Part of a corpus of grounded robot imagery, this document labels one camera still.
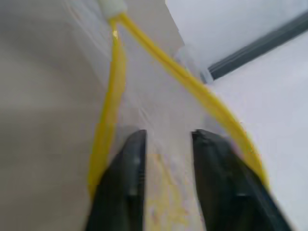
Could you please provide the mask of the dark grey floor strip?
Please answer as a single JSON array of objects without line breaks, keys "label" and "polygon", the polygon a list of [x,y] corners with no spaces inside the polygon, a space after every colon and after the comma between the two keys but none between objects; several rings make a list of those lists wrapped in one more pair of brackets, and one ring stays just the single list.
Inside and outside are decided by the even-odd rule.
[{"label": "dark grey floor strip", "polygon": [[212,78],[216,80],[307,31],[308,10],[237,52],[212,64],[208,70]]}]

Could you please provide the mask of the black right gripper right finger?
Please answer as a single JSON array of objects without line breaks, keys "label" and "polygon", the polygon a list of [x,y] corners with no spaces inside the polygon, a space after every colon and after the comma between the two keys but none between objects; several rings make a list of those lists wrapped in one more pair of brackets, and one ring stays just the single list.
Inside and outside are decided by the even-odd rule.
[{"label": "black right gripper right finger", "polygon": [[206,231],[292,231],[259,177],[225,138],[197,129],[192,143]]}]

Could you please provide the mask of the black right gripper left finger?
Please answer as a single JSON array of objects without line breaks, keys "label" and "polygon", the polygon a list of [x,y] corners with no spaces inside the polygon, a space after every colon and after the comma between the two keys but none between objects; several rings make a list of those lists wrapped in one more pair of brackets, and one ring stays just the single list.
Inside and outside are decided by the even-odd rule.
[{"label": "black right gripper left finger", "polygon": [[100,178],[86,231],[143,231],[147,131],[130,134]]}]

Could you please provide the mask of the clear plastic bag yellow zipper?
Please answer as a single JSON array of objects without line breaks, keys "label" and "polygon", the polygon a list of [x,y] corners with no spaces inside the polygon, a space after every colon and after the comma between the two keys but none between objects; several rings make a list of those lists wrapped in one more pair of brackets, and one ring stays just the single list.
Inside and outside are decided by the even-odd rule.
[{"label": "clear plastic bag yellow zipper", "polygon": [[162,51],[127,15],[123,0],[65,0],[77,40],[105,90],[88,174],[101,176],[130,134],[147,131],[143,231],[201,231],[192,132],[216,126],[235,153],[267,178],[247,133],[202,82]]}]

